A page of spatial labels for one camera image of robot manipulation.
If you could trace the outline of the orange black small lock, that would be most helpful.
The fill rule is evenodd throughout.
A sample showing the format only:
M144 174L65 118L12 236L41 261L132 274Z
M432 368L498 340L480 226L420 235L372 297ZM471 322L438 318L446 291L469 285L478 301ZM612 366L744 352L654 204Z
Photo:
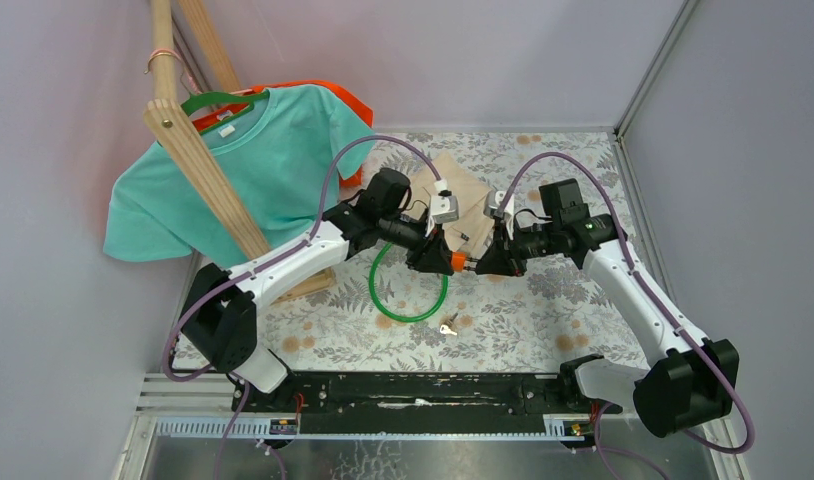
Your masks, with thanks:
M465 272L465 271L474 271L477 260L467 253L462 251L456 251L451 254L451 267L455 273Z

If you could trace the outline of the green cable lock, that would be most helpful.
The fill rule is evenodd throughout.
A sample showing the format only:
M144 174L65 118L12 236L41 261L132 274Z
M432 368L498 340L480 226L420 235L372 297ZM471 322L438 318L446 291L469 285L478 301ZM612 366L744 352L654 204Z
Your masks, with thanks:
M397 323L414 324L431 319L440 313L449 293L449 278L438 275L434 296L428 289L430 281L418 274L404 274L402 279L383 278L390 273L387 264L394 245L385 244L372 260L367 276L370 300L378 312Z

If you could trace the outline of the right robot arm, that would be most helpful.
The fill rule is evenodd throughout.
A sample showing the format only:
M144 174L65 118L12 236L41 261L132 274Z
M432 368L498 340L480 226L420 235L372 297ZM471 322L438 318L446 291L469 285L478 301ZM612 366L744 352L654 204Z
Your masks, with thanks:
M634 252L613 213L593 215L576 180L540 189L547 219L522 227L505 192L490 192L484 214L494 221L479 275L521 276L530 259L562 255L594 281L629 325L648 364L634 368L588 355L565 362L558 402L580 412L594 400L638 415L653 435L665 436L729 415L739 354L728 340L713 341L668 299Z

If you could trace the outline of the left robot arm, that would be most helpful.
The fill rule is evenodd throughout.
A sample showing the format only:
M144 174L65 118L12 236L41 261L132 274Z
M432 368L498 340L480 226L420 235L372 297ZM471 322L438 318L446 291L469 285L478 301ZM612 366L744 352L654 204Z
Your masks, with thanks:
M457 200L439 178L425 212L405 216L403 199L410 181L384 168L355 200L326 210L314 226L265 256L223 270L203 268L192 289L182 334L218 372L231 374L255 388L255 398L271 411L292 401L288 367L260 344L258 311L313 274L341 264L358 253L389 242L406 250L409 269L440 275L455 271L443 226L458 217Z

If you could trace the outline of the folded beige cloth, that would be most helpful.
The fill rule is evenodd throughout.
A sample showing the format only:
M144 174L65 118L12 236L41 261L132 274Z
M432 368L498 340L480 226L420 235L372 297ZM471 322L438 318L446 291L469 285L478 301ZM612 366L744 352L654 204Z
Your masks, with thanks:
M458 219L442 225L448 248L462 252L471 258L480 258L486 252L493 229L493 220L484 214L485 200L493 189L479 180L464 164L458 162L449 152L439 154L432 163L447 181L449 190L458 202ZM420 231L427 230L427 220L423 218L425 205L430 204L435 177L424 166L408 176L412 192L412 203L405 215L418 220Z

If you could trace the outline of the floral table mat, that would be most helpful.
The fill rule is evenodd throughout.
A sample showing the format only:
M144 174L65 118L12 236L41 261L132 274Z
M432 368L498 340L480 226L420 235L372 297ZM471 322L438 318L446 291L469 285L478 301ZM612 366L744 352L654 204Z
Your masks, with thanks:
M542 211L539 187L574 178L595 214L615 209L630 236L637 229L625 195L613 142L605 132L583 133L406 133L372 148L363 167L370 177L381 167L405 174L421 168L413 150L435 158L449 152L493 189L516 185L519 221L531 224ZM296 370L549 372L568 360L601 354L613 362L646 366L630 327L606 294L567 258L532 260L516 278L464 272L449 278L440 313L402 324L373 306L367 276L372 248L335 270L325 290L274 304L258 317L258 340ZM419 274L391 250L390 273ZM439 333L456 316L457 336Z

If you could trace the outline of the orange garment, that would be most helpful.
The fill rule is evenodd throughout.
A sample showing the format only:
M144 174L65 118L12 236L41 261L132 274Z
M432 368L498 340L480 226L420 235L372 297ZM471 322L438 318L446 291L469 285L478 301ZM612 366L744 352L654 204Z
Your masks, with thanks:
M262 181L269 189L310 182L318 188L337 152L373 133L370 109L338 85L294 82L249 89L268 90L270 97L201 133L233 181Z

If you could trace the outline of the teal t-shirt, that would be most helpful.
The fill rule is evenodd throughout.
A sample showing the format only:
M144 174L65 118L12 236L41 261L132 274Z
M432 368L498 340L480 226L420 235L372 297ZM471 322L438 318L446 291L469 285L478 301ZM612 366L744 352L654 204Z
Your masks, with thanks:
M326 175L337 153L373 132L330 89L277 88L251 111L203 135L240 200L276 248L311 227L318 207L334 206L342 178L357 173L371 144L352 148ZM150 262L199 252L221 267L247 257L167 151L152 144L116 180L103 251L125 262Z

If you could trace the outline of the green clothes hanger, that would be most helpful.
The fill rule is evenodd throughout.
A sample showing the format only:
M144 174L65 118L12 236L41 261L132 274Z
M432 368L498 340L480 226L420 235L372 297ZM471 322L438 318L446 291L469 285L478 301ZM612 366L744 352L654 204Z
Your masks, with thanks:
M181 104L181 108L188 117L191 117L200 110L213 107L212 112L192 121L193 126L199 133L205 133L216 129L235 115L251 111L257 102L267 101L269 97L268 90L255 91L249 89L241 93L211 91L190 95Z

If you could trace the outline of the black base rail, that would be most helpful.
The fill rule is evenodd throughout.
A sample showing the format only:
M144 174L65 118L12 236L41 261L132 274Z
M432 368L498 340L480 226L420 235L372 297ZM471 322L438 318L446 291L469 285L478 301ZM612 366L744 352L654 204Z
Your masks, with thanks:
M271 393L234 387L233 407L319 436L578 439L602 405L563 374L299 371Z

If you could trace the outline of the wooden rack frame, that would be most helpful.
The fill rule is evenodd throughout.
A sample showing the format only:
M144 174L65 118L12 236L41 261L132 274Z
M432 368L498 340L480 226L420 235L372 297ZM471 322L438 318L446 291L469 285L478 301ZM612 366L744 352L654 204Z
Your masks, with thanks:
M154 51L146 71L153 76L154 98L147 103L144 122L246 257L262 256L269 250L265 236L178 101L180 75L191 69L176 57L172 3L153 0L150 9ZM180 1L178 9L221 89L241 90L242 84L204 3Z

